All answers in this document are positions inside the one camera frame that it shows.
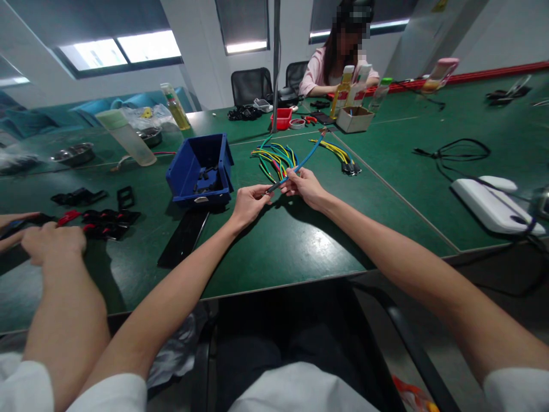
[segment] hand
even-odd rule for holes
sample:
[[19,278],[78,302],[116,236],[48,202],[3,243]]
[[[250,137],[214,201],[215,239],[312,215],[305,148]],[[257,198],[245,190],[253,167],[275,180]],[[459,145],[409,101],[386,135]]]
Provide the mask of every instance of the hand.
[[286,193],[286,196],[300,195],[309,206],[314,210],[320,211],[330,195],[320,185],[315,174],[309,169],[301,168],[298,176],[293,169],[287,169],[288,179],[281,186],[281,193]]
[[379,77],[368,77],[366,79],[366,88],[374,87],[379,84]]
[[[29,219],[31,217],[38,216],[39,214],[40,212],[18,213],[13,215],[0,215],[0,231],[4,230],[11,222],[14,222],[17,220]],[[19,231],[4,240],[0,240],[0,253],[2,253],[5,250],[8,250],[13,245],[20,243],[21,239],[23,239],[24,234],[25,234],[25,231]]]
[[273,204],[271,198],[274,193],[265,194],[270,185],[255,185],[238,189],[236,205],[229,221],[235,224],[238,230],[243,230],[253,222],[267,204]]
[[30,255],[31,264],[41,266],[48,257],[63,259],[71,253],[82,255],[86,237],[80,227],[58,228],[57,223],[49,222],[41,228],[28,228],[21,245]]

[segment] blue plastic bin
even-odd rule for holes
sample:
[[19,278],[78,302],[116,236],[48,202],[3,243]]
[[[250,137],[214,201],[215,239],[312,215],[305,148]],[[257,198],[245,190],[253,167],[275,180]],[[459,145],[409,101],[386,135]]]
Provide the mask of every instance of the blue plastic bin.
[[[230,201],[233,185],[230,167],[234,165],[227,134],[210,134],[192,137],[183,143],[166,172],[166,180],[172,190],[173,201],[180,207],[225,204]],[[200,175],[208,179],[198,179]],[[204,193],[195,193],[204,188]]]

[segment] red rail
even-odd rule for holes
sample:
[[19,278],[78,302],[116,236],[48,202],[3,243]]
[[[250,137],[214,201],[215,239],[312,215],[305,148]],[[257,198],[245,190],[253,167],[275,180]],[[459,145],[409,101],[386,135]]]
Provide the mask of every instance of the red rail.
[[[487,80],[497,77],[504,76],[516,76],[518,74],[529,74],[532,72],[538,72],[540,70],[549,69],[549,61],[532,63],[522,66],[513,66],[510,68],[504,69],[492,69],[492,70],[483,70],[482,72],[466,73],[466,74],[456,74],[455,76],[450,76],[447,84],[459,84],[466,83],[471,81],[478,80]],[[392,84],[389,86],[389,93],[400,93],[406,92],[407,89],[419,90],[423,87],[425,80],[416,80],[409,83],[406,83],[406,88],[402,87],[399,84]],[[366,90],[366,96],[372,96],[376,91],[375,87],[369,88]]]

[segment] tape roll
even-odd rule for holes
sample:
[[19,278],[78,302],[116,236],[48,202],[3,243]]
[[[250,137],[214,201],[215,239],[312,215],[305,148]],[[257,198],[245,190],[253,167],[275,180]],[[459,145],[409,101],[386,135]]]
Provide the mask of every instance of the tape roll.
[[305,127],[305,120],[292,119],[290,120],[290,129],[299,130]]

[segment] small cardboard box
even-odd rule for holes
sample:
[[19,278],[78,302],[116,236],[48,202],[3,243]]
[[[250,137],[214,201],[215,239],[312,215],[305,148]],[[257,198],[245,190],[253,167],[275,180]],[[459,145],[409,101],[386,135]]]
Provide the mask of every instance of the small cardboard box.
[[361,106],[341,108],[336,124],[345,133],[365,132],[370,126],[374,114]]

